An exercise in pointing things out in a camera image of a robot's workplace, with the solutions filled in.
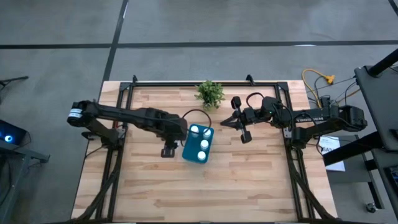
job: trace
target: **teal box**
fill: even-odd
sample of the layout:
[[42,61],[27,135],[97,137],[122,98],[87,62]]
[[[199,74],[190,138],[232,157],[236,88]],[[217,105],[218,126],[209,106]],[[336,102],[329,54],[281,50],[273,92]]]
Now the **teal box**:
[[197,134],[197,136],[193,136],[194,134],[191,132],[188,132],[188,139],[185,142],[185,147],[184,150],[182,152],[182,157],[188,161],[191,162],[197,162],[199,164],[205,164],[209,158],[209,153],[210,153],[210,149],[211,149],[211,142],[213,141],[213,136],[214,136],[214,129],[210,128],[211,130],[211,135],[208,139],[206,139],[209,142],[209,147],[207,150],[205,150],[205,154],[206,154],[206,159],[204,160],[199,160],[198,159],[198,153],[200,151],[202,151],[201,147],[200,147],[200,143],[202,140],[205,140],[203,138],[203,132],[205,129],[207,129],[206,126],[202,126],[199,124],[191,124],[191,126],[189,127],[189,130],[191,130],[192,126],[197,126],[199,129],[199,134]]

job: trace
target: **wooden table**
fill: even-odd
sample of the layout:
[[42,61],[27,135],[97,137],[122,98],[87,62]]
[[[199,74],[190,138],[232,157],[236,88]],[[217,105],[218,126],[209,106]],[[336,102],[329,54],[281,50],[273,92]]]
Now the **wooden table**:
[[[120,82],[104,82],[99,102],[116,105]],[[302,81],[288,81],[294,110],[309,109]],[[155,134],[130,125],[124,147],[116,199],[115,222],[273,222],[297,221],[287,168],[282,131],[261,123],[248,127],[253,140],[242,144],[240,131],[220,126],[231,116],[230,100],[244,99],[255,91],[275,97],[271,87],[224,87],[225,101],[209,111],[215,129],[209,161],[205,165],[182,159],[182,147],[171,159],[160,157],[164,142]],[[182,116],[201,108],[194,87],[135,87],[131,109],[153,107]],[[251,105],[261,105],[260,96]],[[190,113],[192,123],[207,125],[207,117]],[[111,121],[101,121],[111,127]],[[100,146],[89,144],[87,153]],[[312,192],[329,213],[335,204],[321,156],[314,147],[304,149],[304,161]],[[72,217],[79,216],[98,193],[106,150],[88,157],[83,165]],[[301,199],[306,212],[305,200]],[[108,203],[105,201],[104,214]]]

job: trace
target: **blue light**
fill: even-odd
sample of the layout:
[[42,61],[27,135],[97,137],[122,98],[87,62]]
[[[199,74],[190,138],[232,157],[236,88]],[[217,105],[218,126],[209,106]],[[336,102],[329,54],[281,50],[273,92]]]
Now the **blue light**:
[[11,142],[12,141],[12,136],[6,136],[4,138],[4,140],[6,140],[6,142]]

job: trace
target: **gray floor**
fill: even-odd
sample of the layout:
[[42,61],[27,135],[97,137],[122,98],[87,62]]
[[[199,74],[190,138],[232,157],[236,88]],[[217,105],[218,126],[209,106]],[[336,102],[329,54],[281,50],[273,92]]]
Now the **gray floor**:
[[[0,1],[1,44],[110,43],[122,0]],[[387,0],[199,1],[130,0],[120,42],[307,41],[396,39],[398,17]],[[329,47],[228,47],[119,49],[110,80],[299,80],[304,68],[350,78],[396,45]],[[109,49],[0,50],[0,78],[28,75],[1,93],[0,117],[32,133],[31,149],[51,154],[31,169],[19,196],[14,223],[70,217],[87,142],[66,123],[73,101],[98,97]],[[307,74],[313,83],[316,74]],[[336,98],[352,81],[320,90]],[[348,103],[364,108],[363,96]],[[382,186],[386,209],[366,213],[366,184],[331,186],[344,220],[397,223]]]

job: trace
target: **small plant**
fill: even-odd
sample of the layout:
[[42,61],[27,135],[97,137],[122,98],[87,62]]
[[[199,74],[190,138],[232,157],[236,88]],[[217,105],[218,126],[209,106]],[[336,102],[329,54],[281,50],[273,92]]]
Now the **small plant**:
[[210,110],[212,107],[219,108],[221,100],[223,98],[223,87],[221,84],[213,83],[212,81],[205,81],[199,86],[196,86],[199,95],[195,97],[199,100],[203,100],[203,108],[205,110]]

